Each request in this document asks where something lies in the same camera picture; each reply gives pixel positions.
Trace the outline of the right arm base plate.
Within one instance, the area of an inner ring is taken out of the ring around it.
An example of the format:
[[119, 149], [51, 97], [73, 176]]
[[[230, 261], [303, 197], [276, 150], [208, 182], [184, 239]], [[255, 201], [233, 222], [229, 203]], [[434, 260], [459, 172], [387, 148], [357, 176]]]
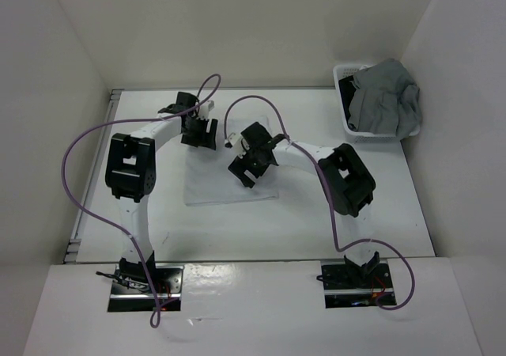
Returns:
[[316, 279], [323, 286], [327, 309], [397, 305], [390, 269], [386, 262], [379, 264], [365, 277], [353, 277], [352, 268], [345, 261], [321, 263]]

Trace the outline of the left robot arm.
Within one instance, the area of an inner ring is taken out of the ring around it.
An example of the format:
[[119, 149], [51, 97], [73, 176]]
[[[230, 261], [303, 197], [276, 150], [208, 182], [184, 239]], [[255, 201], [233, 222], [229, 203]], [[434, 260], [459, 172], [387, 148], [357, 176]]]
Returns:
[[157, 284], [148, 219], [149, 196], [157, 181], [156, 153], [177, 137], [184, 145], [215, 150], [218, 120], [209, 117], [213, 108], [211, 100], [201, 102], [195, 95], [180, 92], [176, 102], [162, 108], [153, 122], [111, 137], [105, 183], [117, 199], [120, 226], [127, 236], [116, 274], [139, 292]]

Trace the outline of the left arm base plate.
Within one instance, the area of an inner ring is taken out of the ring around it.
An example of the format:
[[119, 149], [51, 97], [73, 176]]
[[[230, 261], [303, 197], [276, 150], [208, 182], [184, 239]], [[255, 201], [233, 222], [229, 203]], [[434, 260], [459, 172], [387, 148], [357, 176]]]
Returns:
[[[161, 311], [178, 312], [181, 309], [183, 266], [158, 263], [153, 283]], [[112, 279], [108, 312], [152, 312], [155, 308], [148, 282], [119, 276]]]

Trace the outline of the white skirt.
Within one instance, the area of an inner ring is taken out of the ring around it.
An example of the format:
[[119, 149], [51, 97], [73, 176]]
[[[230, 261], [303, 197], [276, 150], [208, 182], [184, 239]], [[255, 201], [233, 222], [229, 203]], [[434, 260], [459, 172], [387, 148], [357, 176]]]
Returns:
[[204, 147], [191, 147], [187, 150], [183, 189], [183, 201], [186, 206], [245, 203], [279, 198], [274, 168], [268, 169], [252, 188], [243, 186], [228, 170], [236, 154], [225, 148], [224, 133], [237, 133], [255, 121], [260, 122], [266, 129], [270, 128], [266, 116], [256, 116], [251, 120], [229, 119], [226, 130], [223, 129], [222, 123], [218, 124], [215, 150]]

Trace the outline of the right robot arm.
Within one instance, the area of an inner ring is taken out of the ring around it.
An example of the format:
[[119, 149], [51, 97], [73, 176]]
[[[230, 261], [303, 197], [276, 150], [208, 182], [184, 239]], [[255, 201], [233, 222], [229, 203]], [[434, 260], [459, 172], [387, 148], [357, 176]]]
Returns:
[[271, 135], [254, 122], [240, 133], [225, 138], [225, 146], [236, 153], [228, 170], [243, 186], [252, 188], [269, 167], [286, 166], [318, 177], [330, 205], [330, 220], [337, 251], [345, 252], [363, 240], [338, 245], [335, 215], [358, 218], [373, 200], [376, 182], [355, 149], [347, 143], [338, 147], [313, 146], [293, 141], [286, 134]]

